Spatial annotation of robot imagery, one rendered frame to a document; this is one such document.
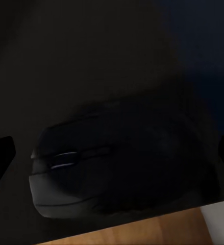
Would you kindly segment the mouse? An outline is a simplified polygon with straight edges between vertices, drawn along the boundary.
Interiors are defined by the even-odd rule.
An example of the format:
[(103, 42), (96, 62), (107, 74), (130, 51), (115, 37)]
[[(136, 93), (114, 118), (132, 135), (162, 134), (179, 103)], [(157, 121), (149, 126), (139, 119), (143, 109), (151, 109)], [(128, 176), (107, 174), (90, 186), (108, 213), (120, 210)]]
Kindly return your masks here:
[(122, 101), (47, 127), (31, 159), (37, 211), (82, 218), (175, 202), (202, 181), (208, 157), (201, 136), (178, 112)]

